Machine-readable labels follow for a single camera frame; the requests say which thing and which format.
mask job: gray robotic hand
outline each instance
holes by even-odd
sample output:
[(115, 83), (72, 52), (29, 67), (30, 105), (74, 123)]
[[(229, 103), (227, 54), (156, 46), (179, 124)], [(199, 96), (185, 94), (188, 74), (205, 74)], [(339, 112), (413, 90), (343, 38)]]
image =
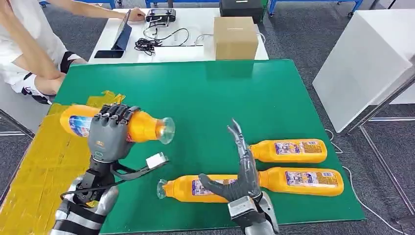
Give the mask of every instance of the gray robotic hand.
[(231, 220), (241, 226), (247, 235), (274, 235), (278, 224), (274, 207), (268, 194), (259, 187), (258, 171), (251, 150), (247, 147), (241, 127), (232, 119), (228, 126), (239, 154), (238, 179), (228, 185), (211, 180), (200, 174), (199, 179), (207, 190), (229, 201)]
[(127, 157), (134, 145), (127, 141), (127, 125), (139, 108), (122, 104), (104, 105), (91, 121), (88, 147), (89, 169), (61, 194), (52, 235), (98, 234), (118, 198), (119, 184), (136, 179), (168, 162), (163, 153), (146, 159), (147, 166), (134, 170), (118, 160)]

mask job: wire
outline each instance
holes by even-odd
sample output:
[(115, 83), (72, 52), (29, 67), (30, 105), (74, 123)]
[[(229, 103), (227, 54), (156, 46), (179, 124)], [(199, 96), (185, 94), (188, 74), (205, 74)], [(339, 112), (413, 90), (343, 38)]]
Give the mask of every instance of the wire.
[(122, 184), (124, 182), (125, 182), (125, 180), (120, 180), (116, 183), (106, 185), (106, 186), (100, 186), (100, 187), (95, 187), (95, 188), (84, 188), (84, 189), (78, 189), (78, 190), (74, 190), (74, 191), (67, 191), (67, 192), (62, 193), (60, 195), (60, 197), (61, 197), (61, 200), (63, 201), (64, 196), (68, 195), (68, 194), (77, 194), (77, 193), (82, 193), (82, 192), (90, 192), (90, 191), (109, 189), (111, 187), (117, 186), (117, 185)]
[[(267, 41), (267, 39), (265, 38), (265, 36), (261, 33), (261, 32), (257, 32), (256, 34), (261, 35), (262, 41), (265, 43)], [(199, 36), (197, 36), (194, 45), (196, 46), (197, 43), (199, 42), (199, 39), (202, 38), (202, 40), (205, 39), (205, 36), (213, 36), (213, 34), (209, 34), (209, 33), (202, 33)]]
[(151, 25), (151, 23), (153, 23), (153, 22), (157, 22), (157, 21), (161, 21), (163, 19), (163, 17), (161, 17), (160, 16), (160, 18), (158, 18), (157, 20), (152, 20), (152, 21), (149, 21), (149, 23), (150, 23), (150, 25)]
[(139, 51), (144, 51), (149, 56), (154, 54), (154, 47), (160, 47), (161, 41), (160, 40), (148, 40), (145, 38), (140, 38), (136, 41), (136, 46), (134, 49)]
[[(147, 55), (152, 56), (152, 55), (154, 54), (154, 48), (155, 48), (155, 47), (180, 47), (180, 46), (182, 46), (183, 44), (185, 44), (185, 43), (188, 41), (189, 37), (190, 37), (190, 32), (189, 32), (189, 30), (188, 30), (188, 29), (186, 29), (186, 28), (179, 28), (178, 30), (176, 30), (176, 31), (174, 31), (174, 32), (172, 32), (172, 33), (170, 33), (169, 35), (167, 35), (167, 36), (166, 36), (166, 37), (164, 37), (164, 38), (157, 38), (157, 32), (158, 32), (158, 29), (157, 29), (157, 28), (156, 28), (156, 33), (154, 34), (154, 35), (156, 35), (156, 37), (155, 37), (155, 38), (150, 37), (150, 36), (148, 36), (148, 35), (146, 34), (146, 31), (147, 31), (149, 28), (151, 28), (151, 27), (156, 27), (156, 26), (158, 26), (158, 25), (165, 25), (165, 24), (163, 24), (163, 23), (159, 23), (159, 24), (155, 23), (155, 24), (153, 24), (153, 25), (151, 25), (151, 24), (150, 24), (150, 26), (148, 26), (148, 27), (147, 27), (147, 28), (143, 31), (143, 34), (144, 34), (144, 36), (145, 36), (146, 38), (149, 38), (149, 39), (151, 39), (151, 40), (148, 40), (148, 39), (145, 39), (145, 38), (140, 38), (138, 41), (136, 41), (136, 42), (135, 42), (136, 46), (134, 47), (134, 49), (139, 50), (139, 51), (144, 51), (144, 53), (146, 53)], [(179, 32), (179, 31), (181, 31), (181, 30), (185, 30), (185, 31), (187, 32), (187, 37), (186, 37), (186, 39), (184, 40), (184, 42), (180, 43), (179, 45), (175, 45), (175, 46), (163, 46), (163, 45), (161, 44), (163, 40), (165, 40), (165, 39), (167, 39), (167, 38), (169, 38), (169, 37), (173, 36), (175, 33)]]
[(265, 38), (265, 36), (261, 32), (257, 32), (256, 34), (261, 35), (261, 38), (262, 38), (262, 40), (264, 41), (264, 44), (265, 44), (265, 42), (267, 41), (267, 39)]
[(349, 170), (349, 168), (347, 168), (345, 166), (342, 166), (342, 167), (349, 172), (351, 189), (353, 190), (354, 196), (356, 197), (357, 201), (360, 204), (362, 204), (362, 206), (365, 207), (372, 214), (376, 215), (376, 217), (378, 217), (382, 222), (384, 222), (389, 228), (393, 229), (395, 232), (398, 232), (398, 233), (403, 234), (403, 235), (409, 235), (409, 234), (407, 234), (405, 232), (399, 231), (398, 229), (392, 227), (392, 225), (390, 225), (389, 223), (387, 223), (386, 220), (384, 220), (382, 217), (380, 217), (380, 215), (376, 214), (376, 212), (374, 212), (372, 209), (370, 209), (368, 206), (366, 206), (362, 201), (360, 201), (359, 197), (356, 194), (356, 191), (354, 190), (353, 179), (352, 179), (352, 176), (351, 176), (351, 171)]
[(331, 132), (330, 130), (328, 130), (328, 129), (325, 129), (325, 131), (327, 131), (327, 132), (329, 132), (330, 134), (331, 134), (331, 137), (330, 137), (330, 143), (336, 148), (336, 149), (338, 149), (338, 151), (335, 151), (335, 153), (337, 153), (337, 154), (342, 154), (343, 153), (343, 150), (341, 149), (341, 148), (339, 148), (335, 143), (333, 143), (333, 138), (334, 138), (334, 134), (333, 134), (333, 132)]
[(202, 38), (205, 39), (205, 36), (213, 36), (213, 34), (208, 34), (208, 33), (202, 33), (201, 35), (197, 36), (195, 42), (194, 42), (194, 46), (197, 45), (197, 43), (199, 42), (199, 39)]

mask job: green cutting mat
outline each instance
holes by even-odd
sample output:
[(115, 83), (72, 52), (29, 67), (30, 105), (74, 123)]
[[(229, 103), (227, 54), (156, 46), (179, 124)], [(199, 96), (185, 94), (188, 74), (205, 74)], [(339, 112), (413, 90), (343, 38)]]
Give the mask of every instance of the green cutting mat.
[(279, 224), (362, 220), (333, 147), (291, 60), (209, 61), (119, 65), (80, 65), (70, 69), (55, 102), (85, 104), (102, 91), (126, 95), (155, 118), (171, 117), (174, 140), (136, 144), (121, 163), (145, 166), (145, 159), (163, 151), (168, 165), (119, 186), (120, 196), (103, 233), (195, 230), (234, 227), (226, 204), (182, 203), (158, 199), (159, 179), (182, 175), (236, 174), (238, 154), (226, 125), (235, 118), (248, 144), (261, 140), (322, 139), (328, 156), (321, 164), (264, 164), (331, 168), (341, 172), (344, 192), (337, 197), (268, 192)]

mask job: plastic bottle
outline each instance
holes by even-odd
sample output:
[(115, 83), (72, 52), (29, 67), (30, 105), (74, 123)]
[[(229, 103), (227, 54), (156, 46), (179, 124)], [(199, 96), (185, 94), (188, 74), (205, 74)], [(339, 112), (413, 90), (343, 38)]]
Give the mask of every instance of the plastic bottle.
[(251, 145), (255, 159), (265, 163), (321, 163), (327, 148), (318, 139), (261, 141)]
[[(338, 171), (319, 168), (273, 167), (259, 173), (259, 185), (274, 192), (337, 196), (343, 192), (343, 179)], [(212, 180), (229, 184), (236, 175), (209, 175)], [(202, 186), (197, 175), (186, 175), (173, 181), (160, 180), (160, 199), (173, 197), (181, 202), (226, 203), (227, 200)]]
[[(60, 123), (68, 133), (87, 137), (92, 117), (99, 111), (99, 108), (86, 105), (71, 105), (61, 114)], [(174, 132), (175, 125), (171, 118), (156, 119), (144, 111), (136, 111), (128, 123), (127, 140), (131, 142), (160, 140), (168, 144), (172, 141)]]

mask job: metal pole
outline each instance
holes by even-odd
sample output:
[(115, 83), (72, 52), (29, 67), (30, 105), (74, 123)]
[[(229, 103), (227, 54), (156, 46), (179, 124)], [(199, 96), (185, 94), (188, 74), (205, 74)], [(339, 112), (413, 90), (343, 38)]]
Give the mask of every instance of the metal pole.
[(415, 121), (415, 117), (372, 117), (369, 121)]
[(394, 99), (396, 99), (400, 94), (402, 94), (406, 89), (408, 89), (412, 84), (415, 83), (415, 74), (408, 80), (406, 80), (402, 85), (400, 85), (394, 92), (392, 92), (389, 96), (387, 96), (382, 102), (380, 102), (374, 109), (372, 109), (366, 116), (364, 116), (360, 121), (358, 121), (348, 132), (347, 134), (351, 134), (351, 132), (356, 129), (356, 127), (365, 124), (369, 121), (373, 116), (375, 116), (383, 107), (391, 103)]
[(0, 136), (25, 136), (26, 134), (21, 131), (1, 131)]
[(379, 150), (377, 149), (376, 145), (373, 143), (372, 139), (370, 138), (369, 134), (367, 133), (366, 129), (363, 126), (359, 126), (359, 129), (362, 131), (363, 135), (365, 136), (366, 140), (368, 141), (369, 145), (375, 152), (376, 157), (378, 158), (380, 164), (384, 168), (386, 174), (389, 176), (390, 180), (392, 181), (393, 185), (395, 186), (396, 190), (398, 191), (399, 195), (401, 196), (402, 200), (404, 201), (406, 207), (409, 209), (411, 214), (415, 214), (415, 208), (411, 204), (409, 198), (406, 196), (405, 192), (403, 191), (401, 185), (398, 183), (398, 180), (393, 175), (391, 169), (389, 168), (388, 164), (386, 163), (385, 159), (383, 159), (382, 155), (380, 154)]
[(0, 117), (3, 117), (4, 119), (6, 119), (10, 123), (12, 123), (21, 132), (25, 133), (31, 139), (33, 139), (35, 137), (35, 134), (31, 130), (27, 129), (25, 126), (23, 126), (22, 124), (20, 124), (18, 121), (16, 121), (14, 118), (12, 118), (9, 114), (7, 114), (5, 111), (3, 111), (1, 109), (0, 109)]
[(168, 8), (173, 8), (173, 0), (167, 0)]
[(377, 5), (377, 3), (378, 3), (379, 1), (380, 1), (380, 0), (375, 0), (375, 1), (373, 1), (372, 5), (370, 5), (370, 7), (369, 7), (369, 10), (373, 10), (373, 9), (375, 9), (375, 6)]
[(396, 0), (393, 0), (392, 3), (389, 5), (388, 9), (390, 9), (394, 4), (395, 4)]

